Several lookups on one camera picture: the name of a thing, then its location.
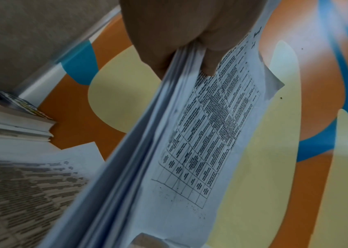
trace white paper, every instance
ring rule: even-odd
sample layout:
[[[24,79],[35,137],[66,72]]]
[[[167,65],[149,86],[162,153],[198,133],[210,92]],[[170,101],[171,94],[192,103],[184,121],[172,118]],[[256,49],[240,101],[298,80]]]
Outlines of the white paper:
[[[277,3],[268,2],[214,77],[198,77],[173,131],[165,133],[169,141],[150,163],[127,243],[142,232],[190,247],[207,241],[240,156],[269,104],[258,43]]]
[[[36,156],[0,153],[0,248],[39,244],[102,164],[95,143]]]

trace stack of paper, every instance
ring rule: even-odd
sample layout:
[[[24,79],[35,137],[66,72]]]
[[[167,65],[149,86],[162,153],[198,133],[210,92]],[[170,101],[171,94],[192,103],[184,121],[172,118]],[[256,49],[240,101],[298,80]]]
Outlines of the stack of paper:
[[[40,247],[127,247],[139,233],[190,247],[206,242],[240,156],[281,87],[266,82],[258,55],[276,4],[268,2],[213,77],[200,72],[202,45],[176,52],[144,115]]]

